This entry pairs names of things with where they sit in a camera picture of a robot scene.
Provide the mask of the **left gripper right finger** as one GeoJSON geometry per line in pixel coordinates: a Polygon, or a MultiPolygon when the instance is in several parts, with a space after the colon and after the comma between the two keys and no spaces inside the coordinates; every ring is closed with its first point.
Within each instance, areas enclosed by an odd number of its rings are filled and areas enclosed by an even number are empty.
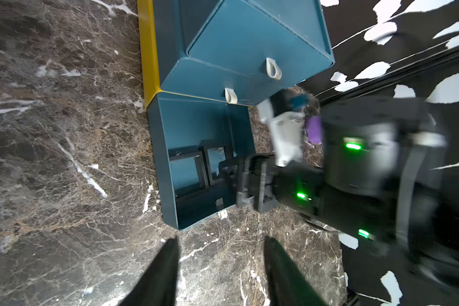
{"type": "Polygon", "coordinates": [[[266,236],[264,262],[270,305],[325,305],[325,301],[306,281],[284,247],[266,236]]]}

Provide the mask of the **teal three-drawer cabinet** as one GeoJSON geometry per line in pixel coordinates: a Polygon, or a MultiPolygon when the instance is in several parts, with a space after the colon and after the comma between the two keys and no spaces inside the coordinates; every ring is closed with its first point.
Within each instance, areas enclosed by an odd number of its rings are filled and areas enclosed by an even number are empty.
{"type": "Polygon", "coordinates": [[[139,1],[147,117],[164,222],[235,204],[219,163],[254,154],[249,108],[332,67],[319,1],[139,1]]]}

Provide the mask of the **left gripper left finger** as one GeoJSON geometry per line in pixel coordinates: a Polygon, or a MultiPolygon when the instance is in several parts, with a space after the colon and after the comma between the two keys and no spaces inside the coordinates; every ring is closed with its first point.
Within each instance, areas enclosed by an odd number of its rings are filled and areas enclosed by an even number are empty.
{"type": "Polygon", "coordinates": [[[119,305],[176,305],[180,248],[169,238],[119,305]]]}

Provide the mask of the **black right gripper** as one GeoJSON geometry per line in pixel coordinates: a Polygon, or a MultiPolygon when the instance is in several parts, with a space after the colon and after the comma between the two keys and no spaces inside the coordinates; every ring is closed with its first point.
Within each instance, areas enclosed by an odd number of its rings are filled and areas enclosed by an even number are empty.
{"type": "Polygon", "coordinates": [[[284,205],[306,218],[324,219],[320,198],[325,179],[320,167],[298,161],[279,167],[275,155],[253,154],[221,162],[219,173],[237,207],[250,205],[264,214],[284,205]]]}

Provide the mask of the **purple wedge-shaped object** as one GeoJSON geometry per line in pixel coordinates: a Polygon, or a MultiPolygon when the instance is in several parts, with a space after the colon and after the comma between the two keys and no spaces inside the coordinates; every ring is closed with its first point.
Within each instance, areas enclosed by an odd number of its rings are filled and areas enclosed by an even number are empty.
{"type": "Polygon", "coordinates": [[[322,144],[321,116],[309,117],[305,122],[305,131],[311,144],[322,144]]]}

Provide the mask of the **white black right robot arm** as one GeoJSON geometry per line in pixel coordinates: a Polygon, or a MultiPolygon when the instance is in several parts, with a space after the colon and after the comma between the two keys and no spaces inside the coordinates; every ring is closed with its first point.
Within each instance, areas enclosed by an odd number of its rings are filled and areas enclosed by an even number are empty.
{"type": "Polygon", "coordinates": [[[427,102],[362,96],[323,107],[321,168],[302,159],[302,113],[259,107],[274,153],[219,164],[238,206],[285,205],[378,253],[397,247],[414,273],[459,290],[459,185],[442,178],[449,141],[427,102]]]}

